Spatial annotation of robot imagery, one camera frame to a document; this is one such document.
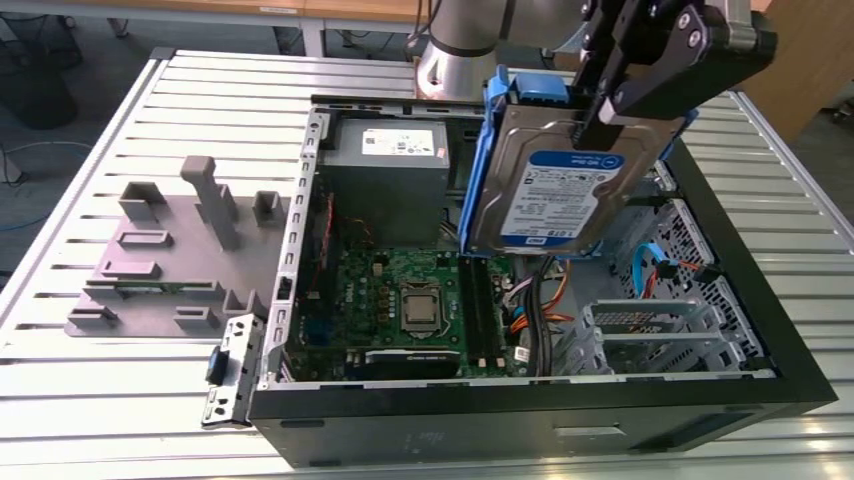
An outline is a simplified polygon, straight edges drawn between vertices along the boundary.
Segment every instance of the cpu socket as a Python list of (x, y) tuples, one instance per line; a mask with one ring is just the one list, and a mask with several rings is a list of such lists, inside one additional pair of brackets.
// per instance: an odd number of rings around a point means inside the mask
[(441, 286), (426, 282), (400, 284), (400, 330), (426, 338), (441, 329)]

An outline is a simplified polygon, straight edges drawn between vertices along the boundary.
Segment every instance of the side panel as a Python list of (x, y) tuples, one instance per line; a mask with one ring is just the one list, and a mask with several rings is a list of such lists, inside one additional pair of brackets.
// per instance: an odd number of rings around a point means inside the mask
[(684, 450), (759, 417), (700, 406), (253, 423), (288, 463), (310, 467)]

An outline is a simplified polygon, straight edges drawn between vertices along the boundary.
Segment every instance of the metal bracket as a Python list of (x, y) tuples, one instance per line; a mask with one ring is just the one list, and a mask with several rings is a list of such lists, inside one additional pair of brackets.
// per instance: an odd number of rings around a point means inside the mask
[(264, 338), (264, 323), (252, 314), (233, 317), (225, 325), (222, 342), (213, 349), (206, 381), (210, 384), (201, 428), (250, 427), (246, 415)]

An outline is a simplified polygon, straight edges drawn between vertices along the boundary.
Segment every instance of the white label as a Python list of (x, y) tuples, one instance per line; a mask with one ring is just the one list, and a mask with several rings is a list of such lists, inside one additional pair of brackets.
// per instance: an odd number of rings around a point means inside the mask
[(432, 130), (370, 128), (361, 134), (361, 153), (432, 157)]
[(597, 204), (592, 191), (617, 172), (528, 163), (501, 235), (528, 237), (525, 245), (542, 245), (545, 237), (577, 237)]
[(296, 15), (294, 8), (260, 7), (258, 10), (264, 13), (285, 13), (288, 15)]
[(516, 347), (512, 351), (512, 358), (516, 362), (528, 363), (528, 358), (530, 356), (530, 351), (524, 347)]

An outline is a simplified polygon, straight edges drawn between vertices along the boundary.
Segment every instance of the drive label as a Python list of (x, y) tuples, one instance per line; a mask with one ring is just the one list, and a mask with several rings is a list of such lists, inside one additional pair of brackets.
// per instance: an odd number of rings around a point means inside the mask
[(625, 163), (620, 155), (538, 151), (530, 155), (501, 225), (516, 245), (549, 246), (577, 237), (596, 208), (596, 187)]

